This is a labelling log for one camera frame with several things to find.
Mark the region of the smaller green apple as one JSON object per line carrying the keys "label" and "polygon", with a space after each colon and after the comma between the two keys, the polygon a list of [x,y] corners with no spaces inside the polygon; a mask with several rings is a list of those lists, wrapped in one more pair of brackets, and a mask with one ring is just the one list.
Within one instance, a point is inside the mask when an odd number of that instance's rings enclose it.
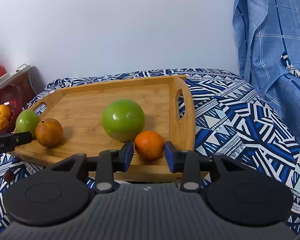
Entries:
{"label": "smaller green apple", "polygon": [[32,137],[35,137],[35,130],[40,122],[39,116],[31,110],[22,111],[15,123],[15,133],[30,132]]}

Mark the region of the small mandarin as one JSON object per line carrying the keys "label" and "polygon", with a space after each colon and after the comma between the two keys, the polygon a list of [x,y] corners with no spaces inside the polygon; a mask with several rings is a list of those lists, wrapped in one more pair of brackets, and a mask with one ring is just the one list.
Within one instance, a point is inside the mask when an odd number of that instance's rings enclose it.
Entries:
{"label": "small mandarin", "polygon": [[165,141],[155,131],[143,131],[136,136],[134,146],[141,159],[153,161],[162,157]]}

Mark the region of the large green apple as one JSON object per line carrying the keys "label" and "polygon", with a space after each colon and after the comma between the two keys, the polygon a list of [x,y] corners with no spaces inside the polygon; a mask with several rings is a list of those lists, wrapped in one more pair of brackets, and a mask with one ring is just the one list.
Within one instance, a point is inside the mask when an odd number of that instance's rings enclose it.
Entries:
{"label": "large green apple", "polygon": [[145,122],[142,108],[130,99],[119,99],[108,104],[101,118],[106,134],[120,142],[134,139],[144,129]]}

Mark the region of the large brownish orange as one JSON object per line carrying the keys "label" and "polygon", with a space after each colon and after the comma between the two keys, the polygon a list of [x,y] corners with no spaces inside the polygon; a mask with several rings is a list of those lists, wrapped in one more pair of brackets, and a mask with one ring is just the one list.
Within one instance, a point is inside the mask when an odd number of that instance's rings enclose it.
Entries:
{"label": "large brownish orange", "polygon": [[45,118],[37,124],[35,136],[42,146],[55,147],[63,138],[63,128],[56,119]]}

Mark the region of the red date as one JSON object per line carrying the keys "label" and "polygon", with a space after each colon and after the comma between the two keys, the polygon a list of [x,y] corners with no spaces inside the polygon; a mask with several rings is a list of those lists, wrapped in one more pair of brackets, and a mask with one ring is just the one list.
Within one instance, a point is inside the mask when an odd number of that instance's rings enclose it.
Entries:
{"label": "red date", "polygon": [[15,174],[13,171],[11,170],[7,170],[5,173],[4,173],[4,176],[3,176],[3,180],[10,183],[12,181],[14,181],[15,179]]}

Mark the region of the yellow orange in bowl upper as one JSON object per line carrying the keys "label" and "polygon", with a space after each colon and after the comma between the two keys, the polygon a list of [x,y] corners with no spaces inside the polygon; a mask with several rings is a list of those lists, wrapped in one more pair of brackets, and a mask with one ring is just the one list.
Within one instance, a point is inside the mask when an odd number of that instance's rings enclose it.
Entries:
{"label": "yellow orange in bowl upper", "polygon": [[5,117],[7,120],[11,118],[11,110],[9,105],[1,104],[0,105],[0,117]]}

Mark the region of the red glass bowl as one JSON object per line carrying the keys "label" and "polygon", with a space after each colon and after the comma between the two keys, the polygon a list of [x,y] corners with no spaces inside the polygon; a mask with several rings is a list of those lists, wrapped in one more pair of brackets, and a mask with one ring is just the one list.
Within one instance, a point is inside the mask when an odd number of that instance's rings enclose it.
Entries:
{"label": "red glass bowl", "polygon": [[18,115],[22,111],[21,92],[14,85],[0,89],[0,134],[15,130]]}

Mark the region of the blue patterned tablecloth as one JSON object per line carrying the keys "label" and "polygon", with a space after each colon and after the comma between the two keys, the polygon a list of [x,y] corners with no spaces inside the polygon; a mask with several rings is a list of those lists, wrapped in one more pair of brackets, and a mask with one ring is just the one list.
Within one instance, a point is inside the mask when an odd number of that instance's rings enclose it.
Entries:
{"label": "blue patterned tablecloth", "polygon": [[[29,108],[62,88],[177,75],[194,103],[191,151],[214,161],[200,173],[200,192],[180,190],[182,173],[170,172],[165,151],[146,161],[134,146],[128,171],[114,173],[111,193],[94,191],[96,172],[87,171],[85,153],[49,166],[1,153],[0,239],[300,239],[300,146],[234,74],[168,69],[58,79]],[[3,180],[7,170],[15,174],[10,183]]]}

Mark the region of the brown wooden cabinet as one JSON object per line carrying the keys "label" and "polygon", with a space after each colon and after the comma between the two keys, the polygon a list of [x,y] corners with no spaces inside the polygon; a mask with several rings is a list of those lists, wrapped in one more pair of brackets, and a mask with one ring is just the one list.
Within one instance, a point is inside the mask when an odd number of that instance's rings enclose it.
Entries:
{"label": "brown wooden cabinet", "polygon": [[9,85],[18,87],[21,92],[22,106],[25,107],[46,86],[39,69],[31,66],[27,73],[16,78]]}

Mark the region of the white tray on cabinet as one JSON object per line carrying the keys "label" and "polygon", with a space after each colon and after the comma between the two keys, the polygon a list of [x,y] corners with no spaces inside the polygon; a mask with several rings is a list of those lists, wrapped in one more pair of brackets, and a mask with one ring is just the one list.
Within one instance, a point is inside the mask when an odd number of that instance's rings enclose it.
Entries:
{"label": "white tray on cabinet", "polygon": [[12,73],[6,73],[2,77],[0,77],[0,89],[4,88],[6,85],[9,85],[12,81],[14,81],[16,78],[23,75],[24,73],[27,73],[30,68],[30,64],[22,64],[17,68],[16,71]]}

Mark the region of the blue plaid cloth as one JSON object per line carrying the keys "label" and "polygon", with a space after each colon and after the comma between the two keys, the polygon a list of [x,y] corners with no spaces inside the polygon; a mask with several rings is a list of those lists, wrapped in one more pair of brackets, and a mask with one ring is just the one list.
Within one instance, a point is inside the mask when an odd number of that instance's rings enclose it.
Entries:
{"label": "blue plaid cloth", "polygon": [[234,0],[240,76],[300,145],[300,0]]}

